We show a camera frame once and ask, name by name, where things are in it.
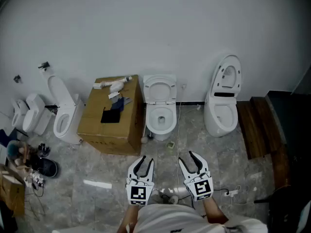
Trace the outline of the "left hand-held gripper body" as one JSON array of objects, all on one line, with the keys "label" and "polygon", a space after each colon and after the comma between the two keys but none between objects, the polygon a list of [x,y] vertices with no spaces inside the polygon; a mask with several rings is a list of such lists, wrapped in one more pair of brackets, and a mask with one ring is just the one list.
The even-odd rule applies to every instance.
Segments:
[{"label": "left hand-held gripper body", "polygon": [[126,180],[126,192],[130,205],[147,205],[154,188],[154,183],[133,178]]}]

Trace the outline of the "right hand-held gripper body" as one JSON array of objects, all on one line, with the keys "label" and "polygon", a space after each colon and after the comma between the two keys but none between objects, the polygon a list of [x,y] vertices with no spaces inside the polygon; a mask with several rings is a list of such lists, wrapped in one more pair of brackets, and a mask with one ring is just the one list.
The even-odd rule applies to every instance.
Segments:
[{"label": "right hand-held gripper body", "polygon": [[188,176],[184,180],[184,185],[193,201],[204,200],[213,195],[213,181],[209,171]]}]

